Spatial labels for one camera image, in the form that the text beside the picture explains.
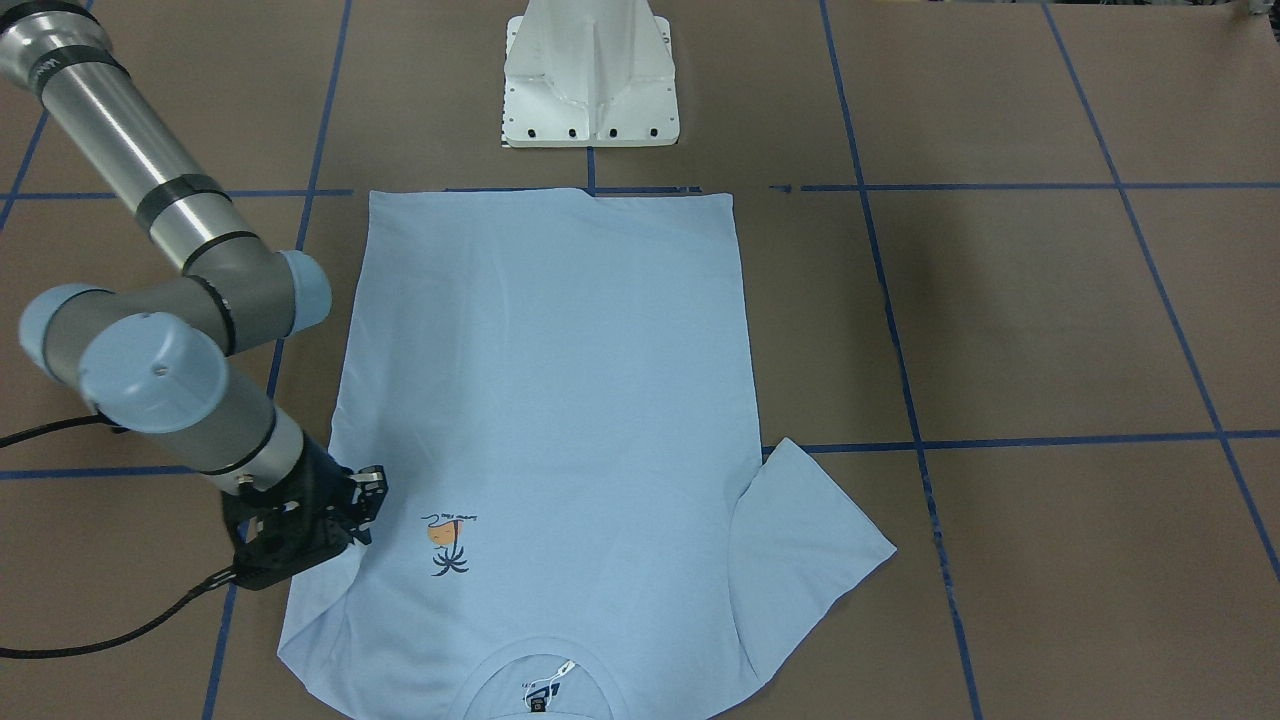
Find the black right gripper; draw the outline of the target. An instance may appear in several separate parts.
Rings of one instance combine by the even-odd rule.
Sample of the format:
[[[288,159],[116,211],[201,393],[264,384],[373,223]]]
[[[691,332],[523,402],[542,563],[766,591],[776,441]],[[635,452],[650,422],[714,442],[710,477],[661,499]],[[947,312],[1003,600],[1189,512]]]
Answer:
[[[233,546],[225,583],[262,591],[370,544],[371,525],[389,489],[380,464],[353,471],[303,437],[294,466],[269,489],[241,483],[221,497]]]

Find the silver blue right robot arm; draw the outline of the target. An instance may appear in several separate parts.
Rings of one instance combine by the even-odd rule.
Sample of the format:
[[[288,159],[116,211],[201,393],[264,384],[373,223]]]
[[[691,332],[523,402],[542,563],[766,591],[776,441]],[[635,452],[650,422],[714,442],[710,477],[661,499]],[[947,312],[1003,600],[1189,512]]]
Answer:
[[[326,319],[324,269],[266,246],[81,4],[5,1],[3,76],[40,101],[177,269],[141,290],[42,292],[19,323],[32,363],[220,491],[233,544],[223,582],[260,591],[369,544],[383,469],[340,465],[230,364]]]

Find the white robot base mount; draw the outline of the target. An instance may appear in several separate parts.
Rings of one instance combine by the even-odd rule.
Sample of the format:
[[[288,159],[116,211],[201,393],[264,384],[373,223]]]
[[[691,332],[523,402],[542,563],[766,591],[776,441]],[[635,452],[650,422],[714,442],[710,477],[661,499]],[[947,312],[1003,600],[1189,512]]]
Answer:
[[[530,1],[506,23],[507,149],[678,142],[669,20],[648,1]]]

